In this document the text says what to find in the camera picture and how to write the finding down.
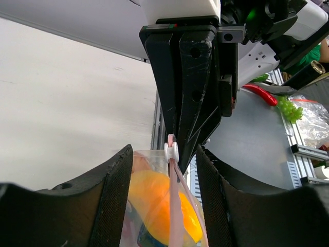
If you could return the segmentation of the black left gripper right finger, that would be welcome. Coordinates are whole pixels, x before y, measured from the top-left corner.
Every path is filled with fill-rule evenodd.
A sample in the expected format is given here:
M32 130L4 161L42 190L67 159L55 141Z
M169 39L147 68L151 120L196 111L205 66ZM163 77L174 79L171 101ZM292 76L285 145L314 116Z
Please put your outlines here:
M210 246L328 246L328 183L280 189L203 146L196 163Z

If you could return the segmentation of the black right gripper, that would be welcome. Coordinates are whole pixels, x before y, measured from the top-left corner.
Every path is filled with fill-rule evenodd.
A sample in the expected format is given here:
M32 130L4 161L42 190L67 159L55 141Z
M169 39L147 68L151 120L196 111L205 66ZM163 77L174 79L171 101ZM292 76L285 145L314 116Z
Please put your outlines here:
M178 134L182 172L197 145L204 144L218 125L210 123L216 110L224 117L232 115L237 45L244 32L244 25L221 24L216 16L159 19L139 32L155 77L166 132Z

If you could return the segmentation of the yellow toy pepper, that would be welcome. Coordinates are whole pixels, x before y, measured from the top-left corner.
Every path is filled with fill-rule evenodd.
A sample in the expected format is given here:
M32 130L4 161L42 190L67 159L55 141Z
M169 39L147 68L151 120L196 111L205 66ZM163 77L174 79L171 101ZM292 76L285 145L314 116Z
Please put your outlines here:
M163 245L170 235L170 179L161 172L141 170L131 174L128 201L142 219L146 230ZM186 234L183 246L195 246L203 236L196 213L183 192L179 192Z

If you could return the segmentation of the clear zip top bag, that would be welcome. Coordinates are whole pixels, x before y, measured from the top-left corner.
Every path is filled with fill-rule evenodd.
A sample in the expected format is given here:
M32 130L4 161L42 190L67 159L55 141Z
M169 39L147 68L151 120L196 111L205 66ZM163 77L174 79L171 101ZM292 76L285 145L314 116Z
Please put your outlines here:
M133 153L120 246L209 246L202 205L178 162L173 134L162 150Z

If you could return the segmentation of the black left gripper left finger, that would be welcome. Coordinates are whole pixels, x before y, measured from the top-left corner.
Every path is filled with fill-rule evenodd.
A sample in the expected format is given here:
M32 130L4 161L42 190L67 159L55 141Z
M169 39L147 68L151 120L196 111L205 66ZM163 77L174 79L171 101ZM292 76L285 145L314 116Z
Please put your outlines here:
M1 246L118 246L133 149L53 189L1 183Z

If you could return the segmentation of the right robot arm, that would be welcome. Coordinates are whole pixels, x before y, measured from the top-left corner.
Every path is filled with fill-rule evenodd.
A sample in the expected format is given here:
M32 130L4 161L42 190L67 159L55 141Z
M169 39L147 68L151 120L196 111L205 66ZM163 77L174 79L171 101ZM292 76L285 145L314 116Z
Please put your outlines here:
M237 90L295 65L328 35L328 12L312 1L141 1L139 37L151 64L164 125L181 171Z

